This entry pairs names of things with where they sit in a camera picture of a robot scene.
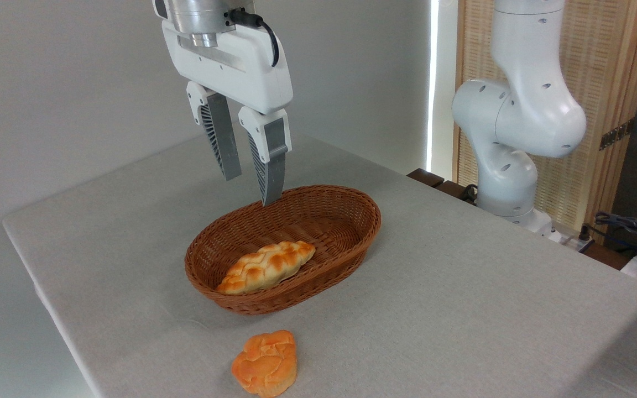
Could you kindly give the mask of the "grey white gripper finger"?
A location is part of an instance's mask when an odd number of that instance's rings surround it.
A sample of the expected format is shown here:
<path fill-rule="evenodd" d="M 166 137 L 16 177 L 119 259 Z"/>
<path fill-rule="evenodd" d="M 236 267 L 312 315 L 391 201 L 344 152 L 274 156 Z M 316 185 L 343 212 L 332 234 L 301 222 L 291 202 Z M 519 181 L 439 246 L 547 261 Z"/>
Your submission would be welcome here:
<path fill-rule="evenodd" d="M 262 205 L 268 206 L 281 198 L 286 154 L 293 150 L 288 114 L 280 109 L 263 115 L 250 107 L 242 107 L 238 118 L 248 134 Z"/>
<path fill-rule="evenodd" d="M 192 81 L 188 82 L 186 93 L 195 123 L 208 137 L 223 177 L 230 181 L 240 176 L 241 164 L 227 98 Z"/>

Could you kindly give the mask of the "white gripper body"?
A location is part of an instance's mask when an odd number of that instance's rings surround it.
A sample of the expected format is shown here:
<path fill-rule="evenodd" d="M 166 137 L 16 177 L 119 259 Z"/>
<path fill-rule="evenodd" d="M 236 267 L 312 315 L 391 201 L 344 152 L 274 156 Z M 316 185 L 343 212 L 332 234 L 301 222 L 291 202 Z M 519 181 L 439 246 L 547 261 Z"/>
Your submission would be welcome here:
<path fill-rule="evenodd" d="M 285 108 L 293 84 L 283 45 L 273 63 L 271 38 L 263 29 L 239 26 L 217 36 L 217 47 L 193 45 L 170 21 L 161 23 L 170 58 L 180 76 L 218 92 L 262 114 Z"/>

